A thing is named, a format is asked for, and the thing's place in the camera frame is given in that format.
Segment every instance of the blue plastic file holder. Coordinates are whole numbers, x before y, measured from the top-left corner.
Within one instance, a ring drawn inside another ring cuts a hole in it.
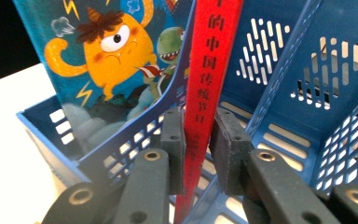
[[[358,1],[313,0],[306,9],[246,131],[329,192],[358,184]]]
[[[245,1],[221,97],[221,106],[230,109],[245,122],[267,87],[305,3],[290,0]],[[192,21],[189,20],[186,36],[191,36]],[[188,68],[190,47],[191,38],[186,38],[177,74],[184,74]],[[57,128],[67,126],[68,121],[62,115],[56,97],[18,113],[18,117],[51,170],[65,185],[96,181],[110,186],[130,173],[133,158],[140,150],[148,148],[152,134],[160,132],[163,112],[183,105],[185,100],[186,79],[175,75],[171,86],[158,102],[86,155],[78,150],[70,129],[57,132]],[[212,163],[209,155],[205,163],[208,162]],[[241,199],[228,198],[218,190],[215,172],[203,170],[200,182],[206,183],[206,186],[197,188],[197,202],[186,223],[219,220],[246,223]]]

